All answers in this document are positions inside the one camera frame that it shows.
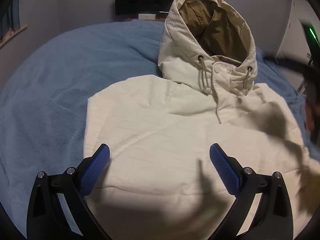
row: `wall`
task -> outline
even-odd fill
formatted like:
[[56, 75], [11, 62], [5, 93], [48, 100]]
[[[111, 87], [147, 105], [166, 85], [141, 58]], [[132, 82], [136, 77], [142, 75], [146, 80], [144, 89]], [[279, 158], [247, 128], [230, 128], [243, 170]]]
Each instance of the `wall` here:
[[[225, 0], [247, 20], [256, 44], [276, 53], [288, 22], [291, 0]], [[117, 20], [114, 0], [58, 0], [62, 31]]]
[[0, 91], [33, 51], [61, 33], [57, 0], [20, 0], [19, 7], [20, 25], [28, 25], [28, 29], [0, 50]]

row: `hoodie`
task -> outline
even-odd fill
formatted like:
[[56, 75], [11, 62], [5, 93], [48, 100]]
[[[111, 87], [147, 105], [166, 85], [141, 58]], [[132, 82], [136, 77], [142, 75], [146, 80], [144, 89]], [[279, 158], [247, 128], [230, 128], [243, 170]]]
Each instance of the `hoodie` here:
[[235, 200], [210, 161], [213, 143], [256, 173], [281, 172], [294, 235], [306, 225], [308, 150], [284, 99], [254, 84], [255, 56], [247, 23], [225, 1], [174, 0], [158, 58], [164, 78], [129, 78], [88, 100], [84, 157], [106, 143], [111, 163], [87, 202], [112, 238], [208, 239]]

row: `screw head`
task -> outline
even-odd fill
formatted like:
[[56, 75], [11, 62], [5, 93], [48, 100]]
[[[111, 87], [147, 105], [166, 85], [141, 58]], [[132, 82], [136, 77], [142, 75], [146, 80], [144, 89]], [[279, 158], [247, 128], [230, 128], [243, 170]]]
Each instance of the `screw head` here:
[[67, 174], [71, 175], [75, 173], [76, 169], [74, 167], [67, 168]]
[[44, 172], [43, 171], [38, 173], [38, 178], [42, 178], [43, 176], [44, 176]]
[[245, 168], [244, 168], [244, 172], [245, 172], [246, 174], [251, 174], [251, 173], [253, 172], [253, 170], [252, 170], [251, 168], [249, 168], [249, 167], [245, 167]]
[[282, 177], [281, 173], [278, 172], [278, 171], [276, 171], [276, 172], [274, 173], [274, 175], [275, 175], [276, 178], [278, 178], [278, 179], [280, 179], [280, 178]]

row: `drawstring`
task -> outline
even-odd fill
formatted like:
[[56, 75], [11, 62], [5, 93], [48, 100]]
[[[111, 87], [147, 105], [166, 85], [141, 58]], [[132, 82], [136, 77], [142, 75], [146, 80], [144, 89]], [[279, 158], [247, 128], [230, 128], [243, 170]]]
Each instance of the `drawstring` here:
[[201, 79], [202, 79], [202, 85], [203, 85], [202, 92], [208, 95], [211, 92], [211, 88], [209, 86], [209, 81], [208, 81], [208, 77], [207, 77], [207, 71], [205, 70], [203, 56], [199, 55], [198, 60], [201, 62], [201, 65], [202, 65], [202, 70], [201, 70]]
[[247, 68], [247, 74], [245, 75], [245, 78], [244, 78], [244, 81], [243, 81], [243, 92], [245, 95], [248, 94], [248, 90], [247, 90], [247, 81], [248, 81], [248, 78], [249, 78], [249, 73], [251, 72], [252, 70], [252, 67], [248, 67]]

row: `green light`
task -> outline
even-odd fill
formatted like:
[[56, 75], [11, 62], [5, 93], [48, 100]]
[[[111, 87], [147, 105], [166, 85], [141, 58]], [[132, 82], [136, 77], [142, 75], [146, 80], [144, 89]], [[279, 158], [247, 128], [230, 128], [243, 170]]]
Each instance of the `green light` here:
[[311, 33], [312, 33], [312, 35], [314, 36], [314, 38], [317, 39], [316, 36], [315, 36], [315, 34], [313, 33], [313, 31], [312, 31], [311, 29], [309, 29], [309, 30], [311, 31]]

